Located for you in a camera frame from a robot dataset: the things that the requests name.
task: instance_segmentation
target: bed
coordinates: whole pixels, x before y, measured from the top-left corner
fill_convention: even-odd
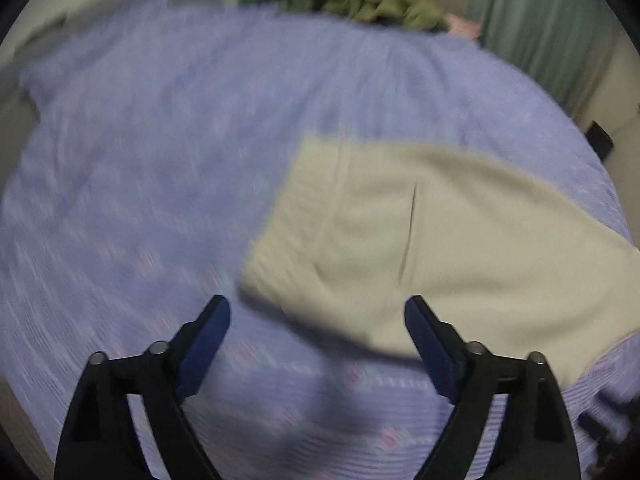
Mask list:
[[[309,132],[483,153],[631,240],[613,184],[563,111],[514,67],[444,34],[275,6],[104,0],[25,46],[0,73],[0,99],[11,147],[0,371],[50,459],[88,355],[170,339],[221,293],[231,329],[184,408],[224,478],[415,475],[451,410],[420,364],[306,330],[236,291]],[[594,394],[640,392],[639,354],[636,335],[565,391],[572,419],[589,409],[624,434]],[[165,478],[130,402],[151,472]],[[470,478],[503,409],[496,397]],[[576,438],[585,468],[593,444]]]

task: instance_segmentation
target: screw head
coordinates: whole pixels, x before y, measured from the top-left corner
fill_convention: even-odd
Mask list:
[[[155,355],[164,354],[169,349],[169,343],[167,341],[156,341],[149,347],[149,352]]]
[[[535,364],[543,365],[546,363],[546,358],[540,352],[531,352],[529,354],[529,359],[531,359]]]
[[[466,349],[475,355],[482,355],[486,352],[484,345],[478,341],[470,341],[466,344]]]
[[[89,357],[89,364],[91,365],[99,365],[107,360],[107,354],[104,352],[94,352]]]

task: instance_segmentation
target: mattress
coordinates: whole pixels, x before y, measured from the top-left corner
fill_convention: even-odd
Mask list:
[[[445,34],[275,7],[136,0],[18,72],[39,113],[2,202],[0,366],[55,456],[89,354],[169,339],[214,293],[232,327],[185,412],[223,478],[412,478],[452,407],[420,363],[248,304],[236,277],[300,139],[456,146],[556,186],[630,240],[584,136],[523,73]],[[640,391],[640,338],[564,392]],[[471,478],[497,436],[497,397]],[[166,472],[132,400],[150,469]],[[576,430],[586,466],[593,445]]]

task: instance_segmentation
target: beige garment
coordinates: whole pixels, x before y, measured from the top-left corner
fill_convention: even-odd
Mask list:
[[[638,249],[551,186],[421,145],[307,139],[241,287],[400,356],[419,294],[465,340],[541,351],[561,386],[640,327]]]

